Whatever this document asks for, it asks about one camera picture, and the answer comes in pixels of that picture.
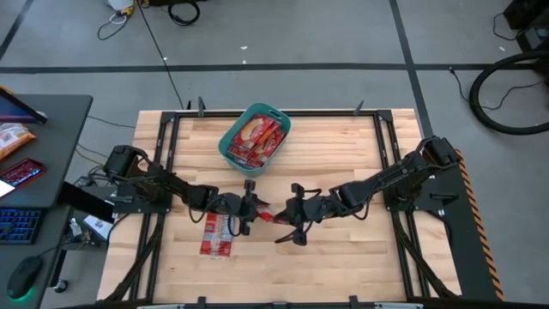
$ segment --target metal bracket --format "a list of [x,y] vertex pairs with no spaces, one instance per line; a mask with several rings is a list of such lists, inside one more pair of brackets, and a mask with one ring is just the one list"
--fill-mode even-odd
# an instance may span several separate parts
[[198,117],[204,117],[204,110],[206,110],[206,105],[201,96],[198,97]]
[[288,304],[287,303],[273,303],[273,309],[287,309],[288,308]]
[[351,309],[360,309],[359,297],[357,295],[349,296],[349,305]]
[[354,109],[353,116],[360,116],[360,110],[362,109],[362,105],[364,105],[364,100],[360,101],[357,108]]
[[175,112],[163,112],[160,116],[160,124],[167,124],[175,117]]
[[199,296],[196,301],[196,309],[206,309],[206,296]]
[[387,122],[393,122],[393,112],[390,110],[378,110],[377,115]]

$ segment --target monitor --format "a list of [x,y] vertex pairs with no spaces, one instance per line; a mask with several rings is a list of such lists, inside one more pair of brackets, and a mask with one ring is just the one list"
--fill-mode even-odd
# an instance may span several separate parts
[[45,124],[44,114],[19,101],[15,96],[0,88],[0,122],[3,123],[41,123]]

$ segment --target plastic basket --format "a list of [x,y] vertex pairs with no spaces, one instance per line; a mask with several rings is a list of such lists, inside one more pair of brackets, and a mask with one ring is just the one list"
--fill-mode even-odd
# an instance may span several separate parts
[[[274,151],[274,153],[267,159],[262,167],[249,169],[246,167],[242,167],[238,163],[232,161],[231,157],[227,154],[227,151],[229,149],[229,146],[231,146],[232,138],[237,135],[237,133],[240,131],[240,128],[246,125],[255,114],[262,114],[277,119],[281,123],[281,129],[284,131],[285,136],[284,139],[282,139],[282,142]],[[221,138],[219,143],[219,151],[231,167],[234,167],[237,171],[241,172],[249,178],[255,178],[265,171],[268,163],[282,148],[282,145],[286,141],[287,134],[288,132],[290,132],[291,128],[292,121],[290,121],[290,118],[284,112],[281,112],[265,103],[255,103],[248,107],[248,109],[244,113],[242,113],[240,117],[238,117],[237,121],[232,125],[231,129],[229,129]]]

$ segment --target wooden table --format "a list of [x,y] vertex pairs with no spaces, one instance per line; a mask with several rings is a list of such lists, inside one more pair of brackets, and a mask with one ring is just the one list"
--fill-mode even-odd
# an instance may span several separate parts
[[[420,133],[413,109],[392,110],[401,154],[415,149]],[[133,145],[152,157],[161,112],[141,112]],[[282,210],[293,194],[290,184],[305,188],[339,185],[366,179],[382,169],[373,120],[353,117],[293,118],[287,142],[256,179],[257,195]],[[244,193],[245,177],[230,168],[217,150],[220,137],[234,118],[186,118],[180,123],[173,171],[193,184]],[[166,160],[165,142],[163,161]],[[427,214],[415,215],[425,260],[454,293],[460,293],[443,223]],[[122,280],[136,256],[142,215],[130,215],[113,231],[98,299]],[[309,245],[273,241],[292,228],[256,220],[250,236],[233,241],[229,258],[199,254],[204,221],[193,224],[187,208],[173,199],[166,218],[154,302],[342,302],[405,300],[395,236],[380,194],[374,196],[365,221],[353,217],[315,224]],[[414,291],[419,284],[408,256]],[[148,267],[142,278],[147,278]],[[140,295],[144,295],[141,284]]]

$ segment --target keyboard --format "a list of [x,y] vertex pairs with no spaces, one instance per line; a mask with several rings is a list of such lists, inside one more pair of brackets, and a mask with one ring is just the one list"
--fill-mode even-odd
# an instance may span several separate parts
[[36,240],[43,209],[0,207],[0,245],[31,245]]

